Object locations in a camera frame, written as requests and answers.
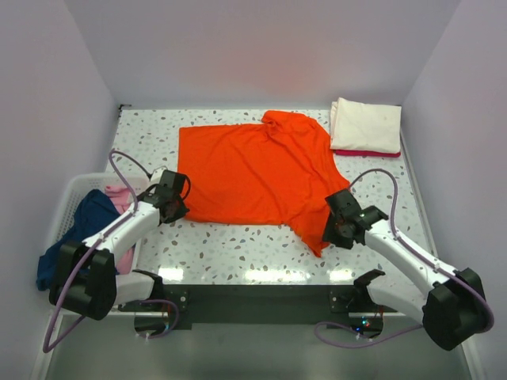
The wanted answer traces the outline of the orange t-shirt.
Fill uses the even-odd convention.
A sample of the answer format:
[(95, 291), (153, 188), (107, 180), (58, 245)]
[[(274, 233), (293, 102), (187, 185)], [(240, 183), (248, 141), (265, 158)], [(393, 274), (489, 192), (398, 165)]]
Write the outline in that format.
[(325, 129), (309, 116), (273, 110), (259, 124), (181, 128), (177, 170), (191, 181), (189, 220), (286, 225), (317, 257), (327, 246), (326, 197), (349, 186)]

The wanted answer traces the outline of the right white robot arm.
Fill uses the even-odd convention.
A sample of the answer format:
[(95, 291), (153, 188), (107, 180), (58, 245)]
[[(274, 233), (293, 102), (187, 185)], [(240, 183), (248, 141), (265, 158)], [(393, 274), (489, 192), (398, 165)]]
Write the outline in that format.
[(354, 280), (353, 302), (363, 311), (375, 306), (405, 314), (440, 348), (451, 351), (494, 324), (480, 276), (458, 270), (411, 241), (378, 207), (362, 208), (348, 190), (326, 197), (330, 209), (323, 241), (338, 248), (361, 244), (392, 263), (413, 284), (397, 289), (381, 269)]

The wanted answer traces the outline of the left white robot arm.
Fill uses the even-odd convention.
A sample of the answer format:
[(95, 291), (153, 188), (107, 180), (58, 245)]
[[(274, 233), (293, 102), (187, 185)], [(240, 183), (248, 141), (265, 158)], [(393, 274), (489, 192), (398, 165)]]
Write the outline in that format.
[(183, 173), (164, 169), (134, 203), (103, 230), (62, 245), (49, 302), (81, 316), (100, 321), (114, 306), (138, 302), (156, 310), (164, 301), (162, 278), (132, 269), (117, 273), (120, 258), (147, 233), (183, 218), (191, 181)]

